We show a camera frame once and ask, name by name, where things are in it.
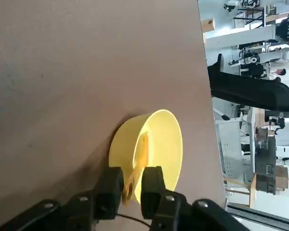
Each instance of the white robot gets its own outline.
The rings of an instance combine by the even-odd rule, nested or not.
[[[276,145],[276,161],[289,166],[289,146]]]
[[[289,60],[289,47],[277,49],[268,53],[260,53],[239,60],[232,60],[228,63],[229,66],[239,66],[241,64],[264,64],[277,60]]]
[[[227,4],[224,5],[224,9],[230,12],[236,7],[255,8],[276,3],[284,3],[289,5],[289,0],[229,0]]]

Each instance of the cardboard box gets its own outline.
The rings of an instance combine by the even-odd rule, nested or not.
[[[289,186],[288,168],[276,166],[276,188],[287,189]]]

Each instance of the person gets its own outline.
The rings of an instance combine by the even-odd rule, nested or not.
[[[279,76],[284,76],[286,74],[286,69],[283,68],[283,69],[277,69],[276,71],[273,71],[271,73],[273,76],[277,77],[276,75],[279,75]]]

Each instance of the cable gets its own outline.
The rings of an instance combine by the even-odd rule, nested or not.
[[[126,219],[137,221],[139,223],[142,223],[143,225],[146,225],[149,228],[151,227],[151,225],[149,225],[148,223],[144,222],[143,220],[140,220],[140,219],[137,219],[137,218],[133,218],[133,217],[130,217],[130,216],[127,216],[127,215],[124,215],[124,214],[120,214],[120,213],[117,213],[116,215],[119,216],[119,217],[123,217],[123,218],[126,218]]]

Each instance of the brown table surface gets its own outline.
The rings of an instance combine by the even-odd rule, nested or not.
[[[223,206],[196,0],[0,0],[0,224],[93,187],[114,130],[162,108],[182,128],[177,191]]]

